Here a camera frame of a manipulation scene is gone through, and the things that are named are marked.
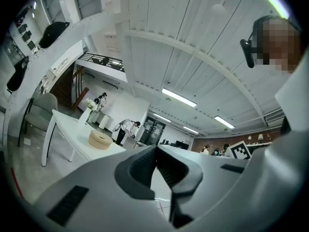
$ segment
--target brick wall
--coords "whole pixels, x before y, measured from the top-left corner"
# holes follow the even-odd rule
[[[258,136],[259,134],[263,134],[263,141],[262,143],[268,143],[269,138],[268,135],[271,138],[271,141],[274,141],[277,137],[280,137],[280,128],[273,129],[273,130],[267,130],[259,133],[252,133],[248,135],[243,136],[236,136],[236,137],[226,137],[226,138],[196,138],[193,142],[191,151],[200,152],[205,145],[210,146],[210,154],[213,152],[215,148],[219,148],[221,151],[223,149],[224,144],[236,144],[240,141],[245,141],[246,144],[248,143],[255,143],[258,142]]]

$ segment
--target black pants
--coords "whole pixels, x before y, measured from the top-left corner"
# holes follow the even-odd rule
[[[118,137],[116,140],[116,144],[120,145],[121,141],[123,140],[123,138],[125,137],[126,132],[123,129],[119,129],[119,133],[118,133]]]

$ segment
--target wooden staircase wall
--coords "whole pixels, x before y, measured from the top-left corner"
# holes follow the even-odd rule
[[[77,71],[73,74],[74,65],[75,62],[66,69],[50,90],[50,93],[57,97],[61,105],[70,108],[72,111],[75,111],[89,90],[87,87],[83,89],[83,67],[78,66]],[[75,85],[75,102],[72,104],[73,83]]]

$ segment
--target black handbag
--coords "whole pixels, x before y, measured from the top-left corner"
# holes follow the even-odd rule
[[[20,60],[17,64],[14,65],[15,73],[6,85],[10,91],[16,91],[21,86],[27,69],[27,65],[25,65],[25,67],[23,68],[23,63],[26,62],[28,64],[28,60],[28,57],[24,57],[22,60]]]
[[[45,31],[43,38],[40,40],[39,45],[41,48],[48,48],[52,43],[63,33],[63,31],[69,26],[69,22],[54,22],[49,25]]]

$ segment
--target white flowers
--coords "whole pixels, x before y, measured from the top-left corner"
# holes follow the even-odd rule
[[[84,99],[83,103],[90,108],[92,111],[95,111],[98,107],[98,105],[91,99]]]

